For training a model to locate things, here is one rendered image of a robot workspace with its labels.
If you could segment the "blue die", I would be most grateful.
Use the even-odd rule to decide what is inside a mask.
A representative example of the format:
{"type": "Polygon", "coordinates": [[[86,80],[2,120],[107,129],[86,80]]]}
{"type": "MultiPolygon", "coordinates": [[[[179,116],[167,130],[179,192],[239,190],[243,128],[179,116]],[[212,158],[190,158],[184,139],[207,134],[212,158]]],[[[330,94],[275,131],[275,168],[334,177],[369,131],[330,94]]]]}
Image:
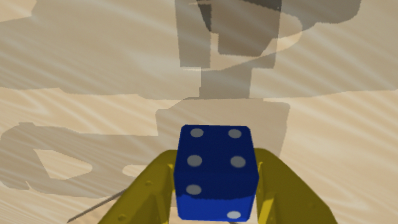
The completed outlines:
{"type": "Polygon", "coordinates": [[[259,181],[250,129],[184,125],[173,177],[181,220],[246,222],[259,181]]]}

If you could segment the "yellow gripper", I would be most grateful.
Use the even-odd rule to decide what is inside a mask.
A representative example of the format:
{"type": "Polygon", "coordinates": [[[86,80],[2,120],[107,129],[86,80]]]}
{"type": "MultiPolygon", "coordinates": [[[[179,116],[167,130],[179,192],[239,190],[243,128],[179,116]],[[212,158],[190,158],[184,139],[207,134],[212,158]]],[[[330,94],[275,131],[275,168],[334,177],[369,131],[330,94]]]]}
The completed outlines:
{"type": "MultiPolygon", "coordinates": [[[[338,224],[329,206],[282,160],[254,148],[258,224],[338,224]]],[[[159,154],[98,224],[169,224],[177,150],[159,154]]]]}

